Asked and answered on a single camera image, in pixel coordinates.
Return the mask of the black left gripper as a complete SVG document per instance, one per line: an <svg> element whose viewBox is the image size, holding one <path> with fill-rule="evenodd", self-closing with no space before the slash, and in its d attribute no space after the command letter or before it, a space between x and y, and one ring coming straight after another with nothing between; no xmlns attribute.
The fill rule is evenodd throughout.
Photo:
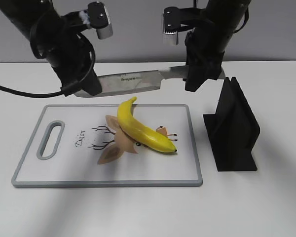
<svg viewBox="0 0 296 237"><path fill-rule="evenodd" d="M95 50L82 34L87 29L77 14L43 14L31 26L31 50L50 63L60 81L82 81L82 90L96 96L101 83L93 70Z"/></svg>

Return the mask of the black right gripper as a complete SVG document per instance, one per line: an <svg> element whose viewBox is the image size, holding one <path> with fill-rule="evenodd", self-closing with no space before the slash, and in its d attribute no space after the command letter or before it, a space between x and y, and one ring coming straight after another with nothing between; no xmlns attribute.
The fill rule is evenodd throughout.
<svg viewBox="0 0 296 237"><path fill-rule="evenodd" d="M188 66L185 90L190 92L196 92L207 79L219 79L223 73L224 52L206 52L205 48L198 43L196 33L189 31L185 38L186 65Z"/></svg>

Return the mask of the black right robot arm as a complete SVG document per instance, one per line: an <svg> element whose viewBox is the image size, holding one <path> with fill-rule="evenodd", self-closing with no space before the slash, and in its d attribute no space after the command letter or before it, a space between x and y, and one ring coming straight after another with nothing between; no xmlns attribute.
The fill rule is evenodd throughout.
<svg viewBox="0 0 296 237"><path fill-rule="evenodd" d="M249 20L249 0L210 0L200 11L201 25L185 38L185 90L196 92L208 79L222 74L222 60L232 36Z"/></svg>

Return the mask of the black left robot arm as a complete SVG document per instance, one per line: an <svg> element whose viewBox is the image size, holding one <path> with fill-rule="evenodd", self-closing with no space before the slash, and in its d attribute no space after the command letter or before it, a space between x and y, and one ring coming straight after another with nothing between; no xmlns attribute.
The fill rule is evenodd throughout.
<svg viewBox="0 0 296 237"><path fill-rule="evenodd" d="M0 85L0 90L28 98L69 96L80 90L91 96L103 91L95 71L95 49L88 29L103 29L109 20L100 1L87 9L59 15L51 0L0 0L0 11L29 41L33 55L45 59L61 81L58 92L35 94Z"/></svg>

